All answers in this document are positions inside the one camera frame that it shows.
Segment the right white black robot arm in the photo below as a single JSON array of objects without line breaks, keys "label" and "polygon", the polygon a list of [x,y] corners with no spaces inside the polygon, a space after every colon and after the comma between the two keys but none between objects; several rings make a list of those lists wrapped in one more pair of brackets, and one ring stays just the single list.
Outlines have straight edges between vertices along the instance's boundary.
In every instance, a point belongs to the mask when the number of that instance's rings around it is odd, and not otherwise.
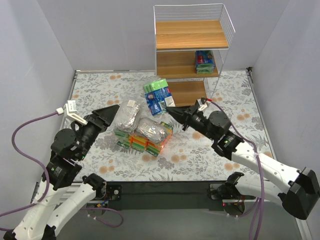
[{"label": "right white black robot arm", "polygon": [[308,218],[320,199],[320,185],[313,170],[307,167],[300,170],[258,153],[252,144],[230,131],[232,123],[223,111],[213,111],[206,117],[197,104],[166,110],[182,124],[183,130],[191,127],[212,140],[211,147],[219,156],[258,174],[253,179],[234,173],[225,182],[228,189],[279,204],[297,219]]}]

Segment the blue green sponge pack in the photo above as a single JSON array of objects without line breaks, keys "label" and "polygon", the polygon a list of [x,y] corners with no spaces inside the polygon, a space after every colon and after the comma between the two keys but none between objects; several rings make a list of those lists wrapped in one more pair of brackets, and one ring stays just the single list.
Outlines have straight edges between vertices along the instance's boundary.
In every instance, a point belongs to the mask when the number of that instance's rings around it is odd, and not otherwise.
[{"label": "blue green sponge pack", "polygon": [[195,52],[195,71],[197,74],[212,74],[215,67],[211,50],[197,50]]},{"label": "blue green sponge pack", "polygon": [[143,86],[147,106],[153,116],[163,114],[167,107],[175,107],[175,101],[165,78],[160,78]]}]

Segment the floral patterned table mat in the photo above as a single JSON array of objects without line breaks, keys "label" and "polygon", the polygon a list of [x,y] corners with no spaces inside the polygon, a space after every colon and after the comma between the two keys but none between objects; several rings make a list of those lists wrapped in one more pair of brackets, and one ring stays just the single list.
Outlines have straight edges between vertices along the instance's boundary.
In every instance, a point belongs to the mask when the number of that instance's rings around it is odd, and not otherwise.
[{"label": "floral patterned table mat", "polygon": [[[80,116],[93,110],[120,104],[134,98],[142,114],[150,117],[143,87],[154,79],[147,72],[79,73],[71,98]],[[213,103],[206,113],[223,108],[236,129],[254,142],[260,153],[272,155],[269,140],[256,104],[251,84],[244,70],[224,71],[219,78],[204,78],[206,95]],[[123,148],[117,144],[113,128],[101,133],[85,159],[76,180],[95,173],[107,181],[202,181],[225,180],[233,172],[252,175],[247,167],[217,155],[211,141],[193,130],[182,130],[169,114],[155,115],[156,122],[173,127],[173,135],[158,156]]]}]

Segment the silver steel wool pack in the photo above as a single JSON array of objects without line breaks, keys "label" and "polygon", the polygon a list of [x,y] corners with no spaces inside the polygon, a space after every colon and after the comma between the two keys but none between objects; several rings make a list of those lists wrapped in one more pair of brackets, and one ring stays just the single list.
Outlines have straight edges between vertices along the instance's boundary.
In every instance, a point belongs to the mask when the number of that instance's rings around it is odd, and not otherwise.
[{"label": "silver steel wool pack", "polygon": [[133,133],[138,126],[140,114],[140,104],[136,100],[124,100],[113,120],[114,129],[127,134]]},{"label": "silver steel wool pack", "polygon": [[169,132],[163,125],[148,117],[139,119],[135,133],[155,144],[162,143],[169,136]]}]

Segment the orange yellow sponge box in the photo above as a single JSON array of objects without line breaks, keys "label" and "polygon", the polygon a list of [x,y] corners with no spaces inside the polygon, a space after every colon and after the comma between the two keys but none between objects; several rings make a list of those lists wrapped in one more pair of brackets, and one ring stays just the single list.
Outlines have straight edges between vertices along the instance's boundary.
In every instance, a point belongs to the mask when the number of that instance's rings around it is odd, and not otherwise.
[{"label": "orange yellow sponge box", "polygon": [[138,136],[138,135],[131,135],[130,140],[131,140],[130,146],[136,151],[139,151],[141,153],[143,153],[148,146],[148,139],[145,137]]},{"label": "orange yellow sponge box", "polygon": [[147,153],[151,154],[152,156],[157,157],[162,152],[165,145],[166,145],[165,142],[153,143],[153,142],[148,141],[145,151]]}]

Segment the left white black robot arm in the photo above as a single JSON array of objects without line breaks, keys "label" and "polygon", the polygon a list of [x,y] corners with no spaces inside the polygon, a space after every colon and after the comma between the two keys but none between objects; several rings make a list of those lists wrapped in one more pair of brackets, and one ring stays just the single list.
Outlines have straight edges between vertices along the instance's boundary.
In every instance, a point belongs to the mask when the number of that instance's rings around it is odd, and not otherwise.
[{"label": "left white black robot arm", "polygon": [[80,117],[75,101],[69,100],[49,114],[50,117],[64,115],[70,119],[70,128],[61,129],[55,135],[48,164],[40,164],[43,174],[37,193],[32,203],[24,207],[27,212],[20,224],[5,231],[5,240],[55,240],[88,201],[104,197],[107,181],[92,173],[84,176],[78,189],[60,202],[82,169],[78,162],[85,159],[99,134],[111,125],[119,108],[115,104]]}]

